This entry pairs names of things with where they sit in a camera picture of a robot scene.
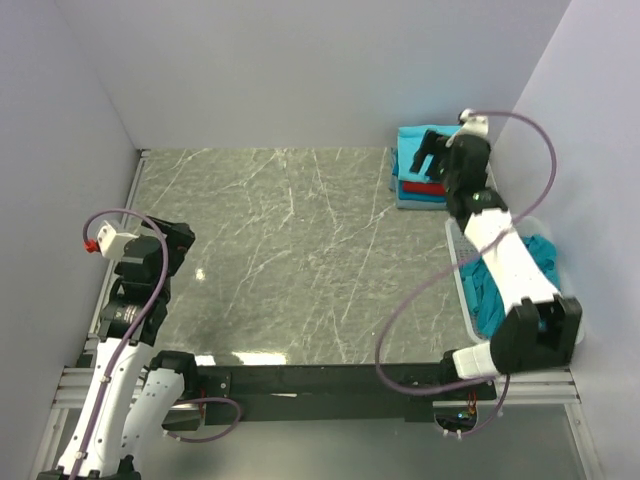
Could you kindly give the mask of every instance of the red folded cloth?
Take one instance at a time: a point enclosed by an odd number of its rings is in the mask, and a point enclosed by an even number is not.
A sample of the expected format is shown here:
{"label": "red folded cloth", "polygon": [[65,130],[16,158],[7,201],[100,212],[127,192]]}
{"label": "red folded cloth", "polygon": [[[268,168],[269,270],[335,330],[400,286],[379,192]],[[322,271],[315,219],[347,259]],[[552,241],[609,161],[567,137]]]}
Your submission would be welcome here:
{"label": "red folded cloth", "polygon": [[402,182],[402,191],[444,197],[444,187],[440,183]]}

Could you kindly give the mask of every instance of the white plastic basket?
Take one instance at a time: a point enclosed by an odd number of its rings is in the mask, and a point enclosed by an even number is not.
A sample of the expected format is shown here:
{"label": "white plastic basket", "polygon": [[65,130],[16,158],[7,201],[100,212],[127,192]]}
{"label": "white plastic basket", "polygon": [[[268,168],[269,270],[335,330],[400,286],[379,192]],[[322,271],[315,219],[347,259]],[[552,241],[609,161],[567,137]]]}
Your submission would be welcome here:
{"label": "white plastic basket", "polygon": [[[467,240],[462,232],[460,232],[460,228],[453,218],[449,218],[447,220],[447,222],[445,223],[445,230],[447,234],[447,243],[449,244],[449,254],[451,255],[452,263],[456,264],[459,261],[465,260],[477,253],[476,248],[471,244],[471,242],[469,242],[469,240]],[[538,219],[534,217],[523,218],[520,223],[516,225],[516,230],[521,237],[542,235],[550,242],[553,242],[549,231]],[[556,262],[556,269],[558,271],[561,290],[563,292],[570,291],[570,289],[566,288],[568,286],[568,279],[565,275],[564,269],[562,268],[561,262]],[[456,269],[453,275],[456,281],[456,288],[458,289],[458,297],[460,298],[460,305],[462,306],[462,315],[464,316],[464,323],[467,329],[467,333],[469,334],[471,340],[473,340],[475,343],[484,342],[488,340],[488,338],[479,333],[476,329],[476,318],[469,312],[467,299],[464,295],[464,288],[462,287],[460,270]],[[580,329],[578,330],[578,336],[576,338],[576,344],[580,343],[583,338],[584,330],[582,328],[582,324],[580,324]]]}

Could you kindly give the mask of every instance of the red connector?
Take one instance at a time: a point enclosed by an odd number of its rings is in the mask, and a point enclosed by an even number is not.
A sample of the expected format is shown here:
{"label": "red connector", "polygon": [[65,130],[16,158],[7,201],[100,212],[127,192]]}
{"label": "red connector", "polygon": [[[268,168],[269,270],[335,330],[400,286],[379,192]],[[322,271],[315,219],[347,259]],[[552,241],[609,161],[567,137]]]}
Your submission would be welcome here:
{"label": "red connector", "polygon": [[89,253],[95,253],[100,251],[100,245],[98,245],[98,242],[96,242],[95,239],[90,238],[85,242],[84,249]]}

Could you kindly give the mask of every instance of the metal frame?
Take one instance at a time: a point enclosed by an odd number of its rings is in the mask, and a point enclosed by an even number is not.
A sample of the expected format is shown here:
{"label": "metal frame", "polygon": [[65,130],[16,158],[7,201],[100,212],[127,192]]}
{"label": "metal frame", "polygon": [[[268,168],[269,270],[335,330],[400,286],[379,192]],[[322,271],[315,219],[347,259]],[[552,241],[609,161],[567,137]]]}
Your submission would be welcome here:
{"label": "metal frame", "polygon": [[[148,156],[148,150],[140,152],[138,167],[125,203],[127,208],[131,208],[133,205]],[[489,172],[489,178],[495,185],[495,178],[493,177],[492,171]],[[123,225],[126,225],[127,220],[127,218],[123,218]],[[96,301],[96,308],[89,330],[90,335],[85,345],[87,358],[95,358],[93,352],[96,350],[98,339],[93,333],[96,332],[100,310],[104,306],[105,299],[108,296],[108,289],[112,281],[114,267],[114,262],[110,262]],[[54,466],[53,462],[55,461],[55,455],[60,445],[62,432],[69,412],[71,409],[82,408],[91,382],[92,373],[92,368],[66,368],[63,371],[30,478],[36,479],[39,472],[48,470]],[[496,393],[499,396],[504,386],[504,378],[496,379],[495,386]],[[134,390],[134,399],[140,394],[142,387],[143,382],[140,380]],[[509,394],[505,401],[505,405],[564,405],[576,448],[584,468],[585,477],[587,480],[604,479],[580,403],[580,396],[575,388],[571,372],[568,369],[514,375],[511,379]],[[432,403],[433,408],[460,407],[466,406],[466,404],[466,401],[460,400],[436,400]],[[494,404],[495,401],[491,400],[478,401],[478,405]],[[172,409],[172,412],[175,411],[188,411],[197,416],[198,406],[193,404],[181,405],[180,407],[174,407]]]}

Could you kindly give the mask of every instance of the gray marble surface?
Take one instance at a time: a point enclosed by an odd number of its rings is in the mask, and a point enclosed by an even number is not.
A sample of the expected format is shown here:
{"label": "gray marble surface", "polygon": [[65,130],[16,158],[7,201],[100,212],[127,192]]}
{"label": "gray marble surface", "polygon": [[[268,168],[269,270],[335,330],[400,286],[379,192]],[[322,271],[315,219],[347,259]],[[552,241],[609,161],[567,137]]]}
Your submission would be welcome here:
{"label": "gray marble surface", "polygon": [[[218,364],[372,362],[391,311],[450,261],[447,214],[397,210],[388,155],[150,151],[134,208],[197,236],[156,346]],[[383,352],[438,361],[470,344],[451,277],[404,312]]]}

